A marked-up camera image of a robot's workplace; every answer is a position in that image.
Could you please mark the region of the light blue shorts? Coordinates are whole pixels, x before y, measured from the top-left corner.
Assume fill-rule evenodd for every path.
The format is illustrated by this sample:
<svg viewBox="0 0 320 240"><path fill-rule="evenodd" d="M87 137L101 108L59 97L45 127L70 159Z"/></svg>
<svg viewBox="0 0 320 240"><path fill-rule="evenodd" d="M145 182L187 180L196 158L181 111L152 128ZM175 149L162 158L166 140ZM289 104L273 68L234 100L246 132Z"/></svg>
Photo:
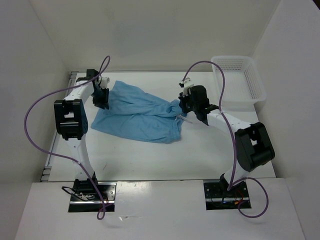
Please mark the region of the light blue shorts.
<svg viewBox="0 0 320 240"><path fill-rule="evenodd" d="M181 139L185 117L180 101L167 101L117 80L109 92L109 108L99 109L91 128L116 137L158 144Z"/></svg>

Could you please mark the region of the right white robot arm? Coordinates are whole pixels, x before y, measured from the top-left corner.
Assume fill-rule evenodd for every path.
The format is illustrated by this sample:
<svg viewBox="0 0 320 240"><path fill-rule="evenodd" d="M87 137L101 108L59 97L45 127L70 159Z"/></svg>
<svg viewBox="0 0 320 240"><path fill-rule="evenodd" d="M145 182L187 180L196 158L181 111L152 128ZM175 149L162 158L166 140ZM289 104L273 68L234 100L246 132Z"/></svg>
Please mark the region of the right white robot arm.
<svg viewBox="0 0 320 240"><path fill-rule="evenodd" d="M261 122L250 123L220 111L210 104L207 90L202 85L181 83L183 91L179 94L182 112L194 112L196 118L207 126L230 134L236 159L232 167L219 178L219 191L230 197L237 191L250 172L275 158L275 151L265 125Z"/></svg>

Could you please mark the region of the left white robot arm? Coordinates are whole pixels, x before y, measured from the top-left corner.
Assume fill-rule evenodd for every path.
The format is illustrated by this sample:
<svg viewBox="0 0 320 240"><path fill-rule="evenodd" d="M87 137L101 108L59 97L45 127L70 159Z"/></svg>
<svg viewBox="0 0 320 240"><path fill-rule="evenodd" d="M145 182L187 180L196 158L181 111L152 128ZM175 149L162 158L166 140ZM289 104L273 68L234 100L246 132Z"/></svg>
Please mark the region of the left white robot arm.
<svg viewBox="0 0 320 240"><path fill-rule="evenodd" d="M92 97L95 107L102 110L109 108L110 79L101 77L95 69L87 69L86 76L76 80L74 88L62 100L54 102L56 130L71 150L72 162L76 174L73 184L73 195L81 200L98 199L100 187L94 169L91 166L86 146L86 134L89 122L85 103Z"/></svg>

